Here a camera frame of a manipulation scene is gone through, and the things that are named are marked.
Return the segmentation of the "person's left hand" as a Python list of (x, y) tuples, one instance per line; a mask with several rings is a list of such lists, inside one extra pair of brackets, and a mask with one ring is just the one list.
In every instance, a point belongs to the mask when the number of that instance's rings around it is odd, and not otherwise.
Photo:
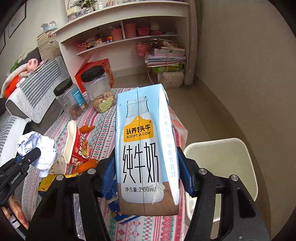
[(21, 204), (13, 195), (8, 199), (8, 206), (2, 207), (2, 211), (14, 227), (19, 227), (18, 223), (21, 223), (25, 229), (29, 228), (29, 221), (23, 213)]

